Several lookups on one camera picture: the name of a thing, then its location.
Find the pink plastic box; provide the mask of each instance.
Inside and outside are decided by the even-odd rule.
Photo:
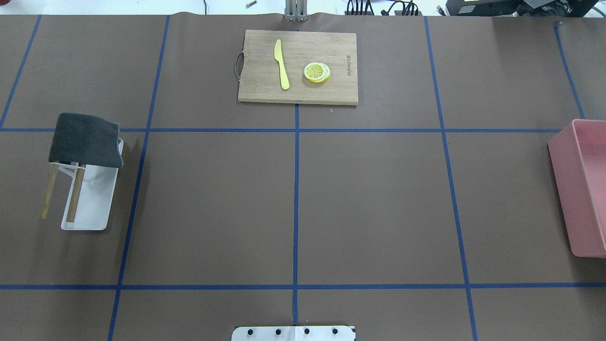
[[[606,121],[574,120],[548,145],[572,253],[606,258]]]

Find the lemon slice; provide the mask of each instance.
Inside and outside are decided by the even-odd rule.
[[[310,82],[323,83],[330,77],[328,65],[321,62],[311,62],[305,66],[303,74]]]

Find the wooden leg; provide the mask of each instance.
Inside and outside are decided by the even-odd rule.
[[[86,167],[84,163],[78,164],[80,167]],[[72,190],[72,199],[70,200],[70,206],[67,209],[67,222],[73,223],[76,219],[76,210],[78,209],[78,200],[80,199],[80,190],[82,189],[82,181],[84,180],[84,170],[78,169],[76,171],[76,180],[74,181],[74,188]]]
[[[44,198],[42,199],[42,208],[40,208],[40,214],[38,215],[38,219],[46,219],[46,216],[48,214],[48,208],[50,207],[50,197],[53,195],[53,189],[55,188],[55,180],[57,179],[58,170],[58,165],[50,165],[50,173],[48,173],[48,181],[46,182]]]

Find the yellow knife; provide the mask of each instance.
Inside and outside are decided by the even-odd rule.
[[[276,46],[273,48],[273,58],[277,60],[280,65],[280,86],[284,90],[288,90],[290,83],[288,82],[288,76],[286,75],[286,69],[284,68],[284,59],[282,59],[282,41],[276,40]]]

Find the cutting board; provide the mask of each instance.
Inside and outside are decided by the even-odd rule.
[[[280,87],[278,62],[273,58],[278,39],[282,40],[288,90]],[[246,30],[238,100],[357,106],[357,48],[355,33]],[[312,83],[305,78],[303,69],[311,62],[328,65],[328,81]]]

